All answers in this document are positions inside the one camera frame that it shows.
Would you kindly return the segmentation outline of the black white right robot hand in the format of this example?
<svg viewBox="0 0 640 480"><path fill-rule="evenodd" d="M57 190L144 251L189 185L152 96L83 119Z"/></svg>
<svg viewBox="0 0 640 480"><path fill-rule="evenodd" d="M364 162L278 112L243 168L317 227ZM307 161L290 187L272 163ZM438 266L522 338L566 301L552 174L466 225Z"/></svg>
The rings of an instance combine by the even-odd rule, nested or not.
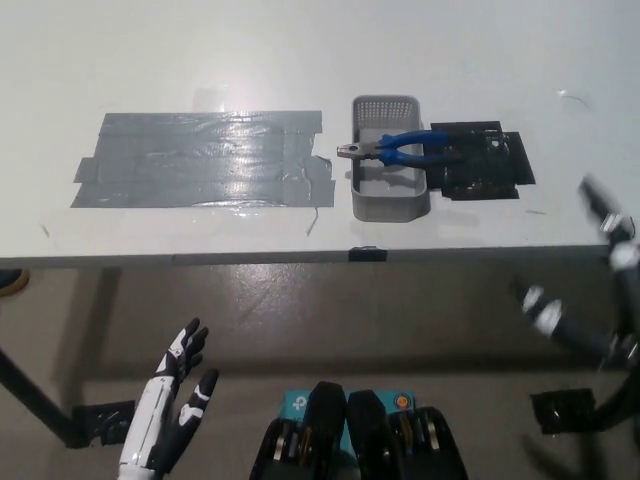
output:
<svg viewBox="0 0 640 480"><path fill-rule="evenodd" d="M510 288L521 312L543 336L586 354L604 365L633 368L639 363L639 246L633 219L624 214L599 182L585 176L579 191L607 242L607 264L623 319L607 332L571 315L543 287L514 278Z"/></svg>

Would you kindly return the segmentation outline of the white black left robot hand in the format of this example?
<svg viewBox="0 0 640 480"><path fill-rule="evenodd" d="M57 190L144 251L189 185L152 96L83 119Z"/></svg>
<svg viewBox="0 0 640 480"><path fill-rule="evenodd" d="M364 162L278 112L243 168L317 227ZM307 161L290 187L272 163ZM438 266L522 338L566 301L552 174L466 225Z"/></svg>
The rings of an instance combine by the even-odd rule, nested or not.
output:
<svg viewBox="0 0 640 480"><path fill-rule="evenodd" d="M163 354L139 399L119 459L120 479L162 479L169 475L199 428L219 371L205 372L187 402L174 411L180 386L203 360L209 330L194 318Z"/></svg>

